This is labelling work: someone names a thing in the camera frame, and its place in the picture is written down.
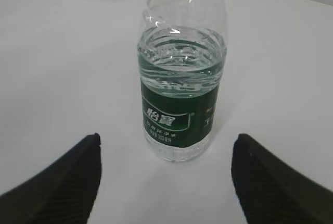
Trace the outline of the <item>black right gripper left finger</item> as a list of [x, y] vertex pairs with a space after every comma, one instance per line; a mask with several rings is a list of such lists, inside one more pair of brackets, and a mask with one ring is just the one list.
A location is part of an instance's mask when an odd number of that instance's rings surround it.
[[1, 223], [87, 223], [101, 175], [101, 139], [94, 133], [2, 194]]

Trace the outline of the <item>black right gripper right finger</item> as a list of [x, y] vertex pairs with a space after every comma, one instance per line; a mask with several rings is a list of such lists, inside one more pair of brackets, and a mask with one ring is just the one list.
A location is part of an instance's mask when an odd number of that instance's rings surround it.
[[248, 134], [234, 143], [231, 175], [247, 223], [332, 223], [332, 191]]

